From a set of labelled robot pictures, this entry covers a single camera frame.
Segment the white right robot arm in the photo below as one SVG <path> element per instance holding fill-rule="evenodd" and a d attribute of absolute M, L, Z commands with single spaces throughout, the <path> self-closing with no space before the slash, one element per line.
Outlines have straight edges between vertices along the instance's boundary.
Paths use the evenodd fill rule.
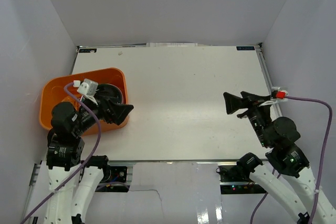
<path fill-rule="evenodd" d="M 321 188 L 332 108 L 321 100 L 289 96 L 282 88 L 272 88 L 271 94 L 267 96 L 242 91 L 240 96 L 225 92 L 223 97 L 227 114 L 244 110 L 237 117 L 249 119 L 261 146 L 270 149 L 270 152 L 265 154 L 267 161 L 290 187 L 284 185 L 253 153 L 245 154 L 235 166 L 230 169 L 221 168 L 218 173 L 230 179 L 255 182 L 284 208 L 294 223 L 335 223 L 335 207 Z M 314 176 L 304 152 L 296 145 L 301 135 L 294 121 L 284 116 L 271 119 L 271 106 L 287 100 L 314 102 L 328 108 L 329 117 L 317 176 Z"/>

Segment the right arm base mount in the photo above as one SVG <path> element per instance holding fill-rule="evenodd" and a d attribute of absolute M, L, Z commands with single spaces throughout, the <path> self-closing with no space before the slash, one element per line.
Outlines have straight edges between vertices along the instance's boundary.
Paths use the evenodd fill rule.
<path fill-rule="evenodd" d="M 216 168 L 219 175 L 222 195 L 264 194 L 266 191 L 251 179 L 241 174 L 236 165 L 220 165 Z"/>

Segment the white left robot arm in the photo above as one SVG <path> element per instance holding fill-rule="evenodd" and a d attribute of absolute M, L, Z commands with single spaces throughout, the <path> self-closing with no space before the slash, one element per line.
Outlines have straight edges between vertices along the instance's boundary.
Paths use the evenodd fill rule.
<path fill-rule="evenodd" d="M 68 101 L 55 105 L 47 137 L 49 195 L 44 223 L 85 222 L 96 187 L 111 175 L 108 158 L 94 155 L 102 123 L 120 125 L 133 108 L 106 95 L 84 99 L 79 108 Z"/>

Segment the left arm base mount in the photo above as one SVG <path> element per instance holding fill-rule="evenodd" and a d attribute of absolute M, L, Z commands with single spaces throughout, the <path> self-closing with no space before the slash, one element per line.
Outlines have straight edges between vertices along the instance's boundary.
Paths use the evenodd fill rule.
<path fill-rule="evenodd" d="M 109 172 L 97 187 L 102 193 L 127 193 L 132 180 L 131 166 L 110 166 Z"/>

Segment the black plate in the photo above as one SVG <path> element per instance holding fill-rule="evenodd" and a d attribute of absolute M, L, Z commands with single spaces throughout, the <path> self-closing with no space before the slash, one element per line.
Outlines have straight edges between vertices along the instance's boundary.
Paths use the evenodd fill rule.
<path fill-rule="evenodd" d="M 110 99 L 116 104 L 124 104 L 121 90 L 109 83 L 99 84 L 94 97 L 96 99 Z"/>

